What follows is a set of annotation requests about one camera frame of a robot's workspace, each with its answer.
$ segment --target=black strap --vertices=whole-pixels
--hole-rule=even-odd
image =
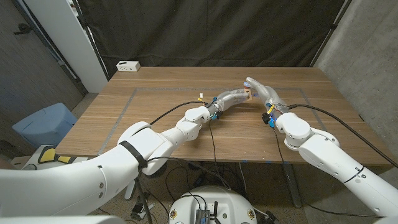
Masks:
[[[121,142],[120,145],[125,147],[137,159],[137,161],[138,161],[138,170],[141,170],[142,168],[148,167],[147,161],[143,158],[141,153],[139,153],[134,146],[132,146],[127,141]]]
[[[362,169],[361,170],[359,170],[358,171],[358,173],[356,173],[352,178],[350,178],[350,179],[348,179],[346,182],[344,182],[344,184],[345,183],[347,183],[348,181],[350,181],[350,180],[352,180],[352,179],[354,179],[354,177],[356,177],[357,175],[359,175],[359,173],[361,173],[362,172],[362,170],[364,169],[365,167],[364,166],[362,166]]]
[[[337,24],[332,24],[332,25],[330,26],[330,29],[332,29],[332,30],[337,29]]]

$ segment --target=blue connector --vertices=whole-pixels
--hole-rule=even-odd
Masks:
[[[268,124],[270,127],[274,128],[275,124],[274,124],[274,119],[271,117],[271,119],[268,121]]]

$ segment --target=blue bin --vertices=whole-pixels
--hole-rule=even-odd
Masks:
[[[58,145],[76,121],[64,104],[57,103],[29,115],[12,128],[38,148],[41,145]]]

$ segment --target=wooden table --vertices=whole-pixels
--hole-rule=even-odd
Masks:
[[[65,156],[95,157],[112,149],[130,125],[138,121],[150,123],[176,105],[197,100],[199,93],[210,102],[225,90],[242,88],[246,77],[273,87],[288,105],[309,104],[337,115],[393,157],[317,68],[141,67],[138,72],[116,72],[56,151]],[[185,105],[173,111],[152,129],[161,133],[174,127],[186,110],[197,106],[200,105]],[[230,108],[221,119],[211,122],[218,161],[281,163],[274,132],[262,122],[263,112],[265,107],[261,101],[253,99]],[[389,164],[333,118],[308,108],[296,108],[292,112],[312,127],[335,135],[342,149],[358,162],[372,166]],[[278,137],[285,161],[306,163],[297,152],[285,147],[283,134]],[[172,156],[191,161],[213,160],[208,124],[202,127],[196,140],[186,142]]]

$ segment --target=black stand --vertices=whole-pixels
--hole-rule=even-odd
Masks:
[[[136,178],[134,181],[136,182],[136,187],[137,187],[138,192],[139,192],[139,197],[141,198],[141,203],[144,205],[144,209],[145,209],[145,212],[146,212],[146,215],[147,215],[147,218],[148,218],[148,223],[149,224],[153,224],[152,223],[152,217],[151,217],[151,214],[150,214],[149,208],[148,208],[148,203],[147,203],[147,200],[145,198],[144,192],[142,191],[141,184],[139,183],[138,178]]]

